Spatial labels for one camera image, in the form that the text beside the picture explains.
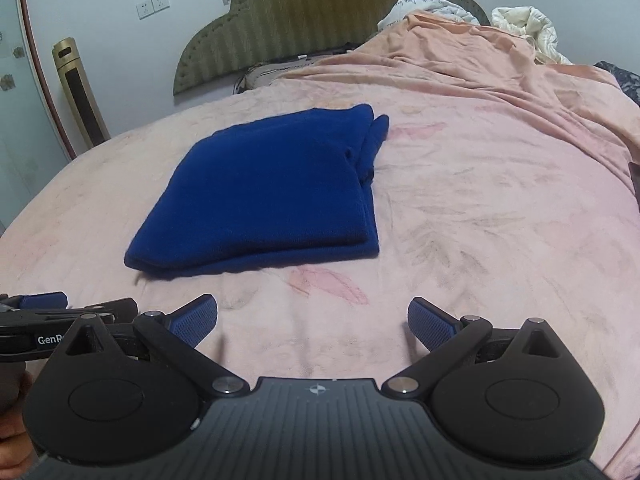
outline human hand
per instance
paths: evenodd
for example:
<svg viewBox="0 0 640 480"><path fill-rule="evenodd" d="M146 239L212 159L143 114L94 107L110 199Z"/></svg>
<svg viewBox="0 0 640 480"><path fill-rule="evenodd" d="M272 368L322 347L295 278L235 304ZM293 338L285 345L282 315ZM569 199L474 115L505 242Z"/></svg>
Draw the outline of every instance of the human hand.
<svg viewBox="0 0 640 480"><path fill-rule="evenodd" d="M0 415L0 480L14 480L27 472L33 462L33 446L22 423L22 404L33 384L26 372L20 384L20 397Z"/></svg>

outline door frame trim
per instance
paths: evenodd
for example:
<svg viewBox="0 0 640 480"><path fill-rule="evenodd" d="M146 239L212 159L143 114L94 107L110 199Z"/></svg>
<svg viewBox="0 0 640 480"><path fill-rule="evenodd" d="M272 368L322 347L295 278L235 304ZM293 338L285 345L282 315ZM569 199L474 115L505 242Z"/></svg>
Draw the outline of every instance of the door frame trim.
<svg viewBox="0 0 640 480"><path fill-rule="evenodd" d="M26 44L29 47L30 55L27 56L27 58L29 59L31 71L33 72L34 79L36 80L36 87L38 88L40 99L42 100L42 104L44 105L47 116L49 117L49 121L54 127L54 130L57 132L58 140L63 148L63 151L65 152L66 157L68 158L68 160L74 160L77 156L76 150L74 150L74 147L71 145L71 142L66 135L66 131L64 129L64 126L62 125L62 121L60 120L58 111L53 104L53 99L51 97L51 92L49 91L47 81L44 77L44 72L42 71L42 65L40 63L40 58L38 57L36 43L33 39L31 22L29 21L27 0L18 0L18 15L20 17L20 28L22 29L22 36L26 40Z"/></svg>

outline electrical socket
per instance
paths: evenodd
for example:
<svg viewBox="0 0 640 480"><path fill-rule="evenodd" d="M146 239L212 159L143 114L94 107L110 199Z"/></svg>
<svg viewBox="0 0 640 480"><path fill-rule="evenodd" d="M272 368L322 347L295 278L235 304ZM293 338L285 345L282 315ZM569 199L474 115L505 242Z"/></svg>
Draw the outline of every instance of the electrical socket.
<svg viewBox="0 0 640 480"><path fill-rule="evenodd" d="M138 11L138 17L142 20L142 18L146 18L147 16L151 16L155 10L154 5L151 0L145 0L141 4L136 5L136 10Z"/></svg>
<svg viewBox="0 0 640 480"><path fill-rule="evenodd" d="M154 12L169 7L169 0L151 0L151 3L154 6Z"/></svg>

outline folded sweater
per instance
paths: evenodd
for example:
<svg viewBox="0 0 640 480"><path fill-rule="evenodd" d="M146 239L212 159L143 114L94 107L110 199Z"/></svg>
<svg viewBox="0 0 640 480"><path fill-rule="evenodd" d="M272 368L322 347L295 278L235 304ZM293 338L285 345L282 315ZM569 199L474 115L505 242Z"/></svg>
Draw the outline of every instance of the folded sweater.
<svg viewBox="0 0 640 480"><path fill-rule="evenodd" d="M369 105L313 108L200 140L126 266L174 278L376 256L371 182L388 124Z"/></svg>

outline green upholstered headboard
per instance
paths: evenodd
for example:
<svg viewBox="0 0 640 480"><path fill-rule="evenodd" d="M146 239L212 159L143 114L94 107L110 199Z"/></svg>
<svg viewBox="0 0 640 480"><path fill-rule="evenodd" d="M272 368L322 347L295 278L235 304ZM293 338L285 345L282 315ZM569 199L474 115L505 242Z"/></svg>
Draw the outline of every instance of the green upholstered headboard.
<svg viewBox="0 0 640 480"><path fill-rule="evenodd" d="M231 0L199 31L175 72L174 95L236 70L297 54L361 44L398 0ZM473 0L449 0L489 25Z"/></svg>

